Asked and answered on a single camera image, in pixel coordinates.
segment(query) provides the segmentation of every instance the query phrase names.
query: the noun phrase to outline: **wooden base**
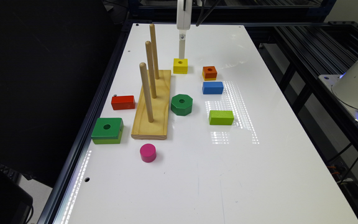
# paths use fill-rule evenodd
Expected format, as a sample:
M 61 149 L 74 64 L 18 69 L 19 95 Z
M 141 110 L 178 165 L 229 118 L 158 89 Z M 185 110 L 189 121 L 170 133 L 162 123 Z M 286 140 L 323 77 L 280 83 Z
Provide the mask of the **wooden base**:
M 159 70 L 160 78 L 155 80 L 156 99 L 152 98 L 154 122 L 147 119 L 143 87 L 140 91 L 131 136 L 134 139 L 164 140 L 167 138 L 171 70 Z

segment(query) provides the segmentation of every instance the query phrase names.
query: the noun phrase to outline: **green octagon block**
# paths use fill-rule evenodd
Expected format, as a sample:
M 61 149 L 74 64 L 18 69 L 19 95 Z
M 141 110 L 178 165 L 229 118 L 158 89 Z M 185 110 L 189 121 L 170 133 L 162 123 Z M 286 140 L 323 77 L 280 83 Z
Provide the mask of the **green octagon block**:
M 185 94 L 178 94 L 172 97 L 171 110 L 178 116 L 186 116 L 191 113 L 193 99 Z

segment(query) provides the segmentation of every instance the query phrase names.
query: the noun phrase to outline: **red block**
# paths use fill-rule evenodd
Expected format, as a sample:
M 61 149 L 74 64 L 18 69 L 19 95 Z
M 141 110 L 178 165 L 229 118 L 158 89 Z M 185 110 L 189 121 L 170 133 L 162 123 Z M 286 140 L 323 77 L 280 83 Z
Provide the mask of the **red block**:
M 113 110 L 135 109 L 135 98 L 134 96 L 113 96 L 111 106 Z

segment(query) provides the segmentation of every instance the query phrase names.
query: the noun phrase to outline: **wooden peg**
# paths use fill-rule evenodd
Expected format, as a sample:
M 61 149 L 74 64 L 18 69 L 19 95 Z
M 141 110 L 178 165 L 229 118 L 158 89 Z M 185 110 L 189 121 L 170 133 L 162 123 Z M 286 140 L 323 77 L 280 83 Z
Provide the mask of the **wooden peg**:
M 153 63 L 154 63 L 154 77 L 159 79 L 160 75 L 158 74 L 158 57 L 157 57 L 157 41 L 155 38 L 155 26 L 150 24 L 150 36 L 152 38 L 152 52 L 153 52 Z
M 151 87 L 152 98 L 156 99 L 157 92 L 155 91 L 152 43 L 150 41 L 146 41 L 146 54 L 147 54 L 147 65 L 149 66 L 150 87 Z
M 147 117 L 149 122 L 153 122 L 153 108 L 152 108 L 152 99 L 150 97 L 150 88 L 149 88 L 149 78 L 147 76 L 147 67 L 144 62 L 140 63 L 140 75 L 142 76 L 142 84 L 143 84 L 143 94 L 144 101 L 147 109 Z

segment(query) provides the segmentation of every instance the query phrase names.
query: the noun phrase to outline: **green square block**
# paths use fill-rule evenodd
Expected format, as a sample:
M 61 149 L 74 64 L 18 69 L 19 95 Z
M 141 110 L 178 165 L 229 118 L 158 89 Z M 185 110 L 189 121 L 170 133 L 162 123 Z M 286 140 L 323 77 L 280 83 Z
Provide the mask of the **green square block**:
M 123 129 L 122 118 L 98 118 L 91 138 L 95 144 L 119 144 Z
M 122 127 L 121 131 L 119 132 L 118 139 L 92 139 L 92 141 L 95 144 L 120 144 L 123 130 L 124 127 Z
M 233 111 L 209 111 L 210 125 L 232 125 L 233 121 Z

